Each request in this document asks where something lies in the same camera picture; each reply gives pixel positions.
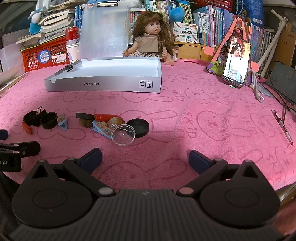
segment pen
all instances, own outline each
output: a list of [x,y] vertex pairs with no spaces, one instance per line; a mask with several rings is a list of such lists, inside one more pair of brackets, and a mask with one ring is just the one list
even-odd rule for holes
[[281,118],[279,117],[278,113],[276,113],[275,110],[272,110],[272,114],[274,115],[274,117],[276,118],[277,122],[279,123],[280,127],[283,129],[288,141],[290,142],[291,145],[293,145],[293,141],[292,138],[287,130],[287,128],[285,127],[283,121],[281,120]]

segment red can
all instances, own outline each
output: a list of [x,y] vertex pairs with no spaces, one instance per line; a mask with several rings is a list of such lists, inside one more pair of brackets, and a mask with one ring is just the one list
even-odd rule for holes
[[79,28],[77,26],[66,28],[66,41],[78,39],[80,37]]

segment blue plush toy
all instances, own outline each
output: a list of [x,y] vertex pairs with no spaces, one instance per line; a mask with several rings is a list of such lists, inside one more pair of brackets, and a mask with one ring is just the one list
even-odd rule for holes
[[172,22],[182,22],[185,16],[184,9],[182,7],[176,7],[170,12],[170,20]]
[[41,19],[42,9],[39,8],[36,11],[31,12],[29,19],[31,19],[29,32],[31,35],[40,33],[41,26],[38,25]]
[[185,5],[189,5],[189,2],[186,0],[176,0],[176,2],[181,3],[181,4],[185,4]]

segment red plastic basket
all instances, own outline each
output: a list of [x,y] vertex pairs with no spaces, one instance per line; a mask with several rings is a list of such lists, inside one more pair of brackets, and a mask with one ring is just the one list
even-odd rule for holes
[[[50,52],[50,60],[47,63],[40,63],[38,61],[38,54],[42,50]],[[25,71],[32,71],[36,69],[56,66],[61,64],[69,64],[69,58],[66,50],[66,37],[59,38],[44,44],[40,44],[33,48],[22,51],[22,58],[24,60]]]
[[231,11],[232,9],[232,0],[195,0],[198,5],[207,6],[207,5],[214,5],[216,7],[227,9]]

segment translucent plastic sheet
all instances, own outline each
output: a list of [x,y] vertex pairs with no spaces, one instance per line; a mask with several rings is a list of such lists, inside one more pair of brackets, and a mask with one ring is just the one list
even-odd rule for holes
[[119,57],[127,48],[129,4],[118,2],[116,7],[92,8],[84,12],[78,59]]

